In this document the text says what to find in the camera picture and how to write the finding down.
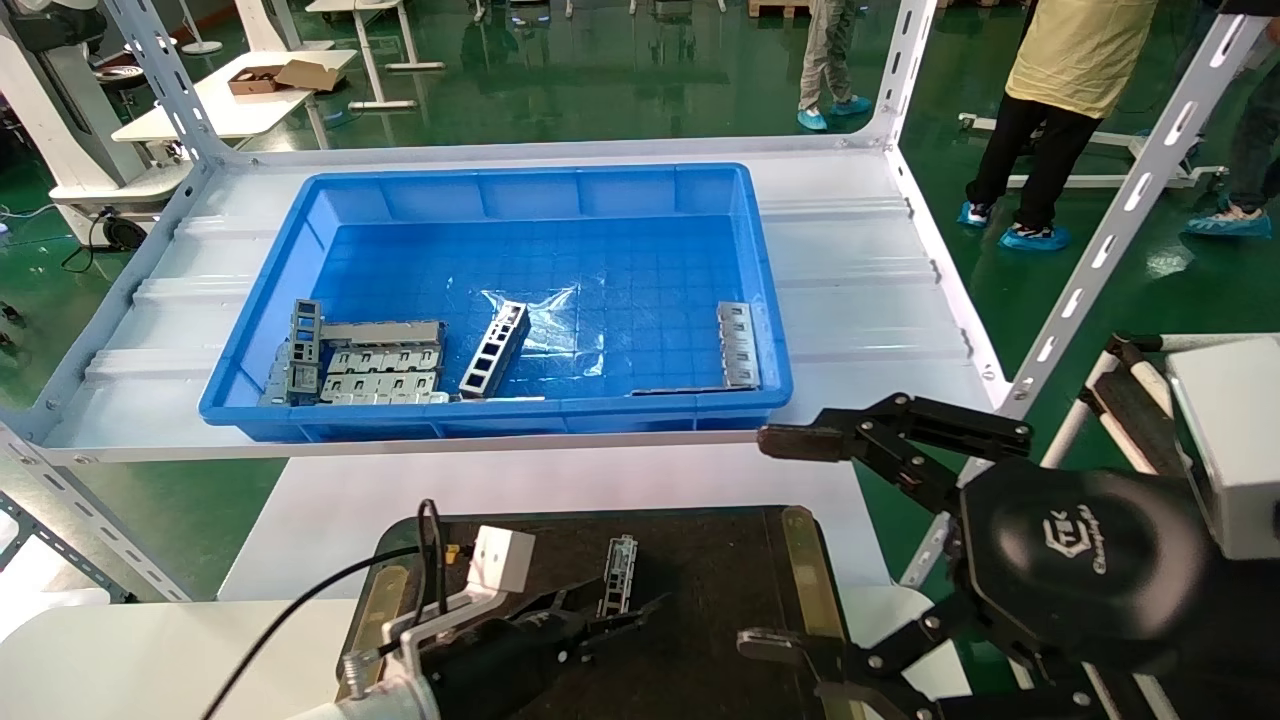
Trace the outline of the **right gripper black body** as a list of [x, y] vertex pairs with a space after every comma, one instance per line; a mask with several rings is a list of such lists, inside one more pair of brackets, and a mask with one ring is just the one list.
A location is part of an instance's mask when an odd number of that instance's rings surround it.
[[1219, 548], [1183, 483], [997, 462], [959, 516], [970, 587], [1027, 648], [1130, 673], [1187, 655]]

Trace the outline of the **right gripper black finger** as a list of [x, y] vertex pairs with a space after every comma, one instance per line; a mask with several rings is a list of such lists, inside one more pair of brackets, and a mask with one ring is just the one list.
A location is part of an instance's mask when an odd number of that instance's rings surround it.
[[964, 632], [986, 632], [1012, 659], [1034, 661], [1025, 637], [1009, 634], [968, 596], [950, 596], [872, 647], [840, 638], [749, 628], [739, 633], [739, 652], [760, 661], [809, 671], [822, 700], [865, 705], [882, 719], [1101, 719], [1103, 703], [1082, 685], [1066, 683], [1004, 694], [928, 698], [906, 678], [908, 669]]
[[1019, 420], [896, 393], [865, 409], [827, 407], [806, 425], [767, 424], [756, 447], [778, 460], [860, 462], [924, 510], [954, 515], [959, 478], [925, 446], [997, 462], [1028, 457], [1032, 438]]

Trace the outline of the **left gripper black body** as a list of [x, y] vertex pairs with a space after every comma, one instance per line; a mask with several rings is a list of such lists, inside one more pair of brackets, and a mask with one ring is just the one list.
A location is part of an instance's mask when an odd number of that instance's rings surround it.
[[593, 620], [544, 610], [489, 618], [428, 651], [428, 687], [440, 719], [508, 719], [566, 673]]

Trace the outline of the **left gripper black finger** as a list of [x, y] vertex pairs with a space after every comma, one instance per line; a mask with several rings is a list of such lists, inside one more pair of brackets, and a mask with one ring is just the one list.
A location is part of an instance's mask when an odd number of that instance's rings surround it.
[[579, 651], [598, 651], [602, 646], [639, 630], [666, 605], [667, 600], [667, 594], [659, 594], [640, 609], [590, 619], [579, 635]]
[[531, 618], [539, 612], [567, 612], [585, 620], [593, 620], [596, 618], [600, 601], [600, 583], [572, 583], [540, 594], [530, 594], [515, 610], [515, 619]]

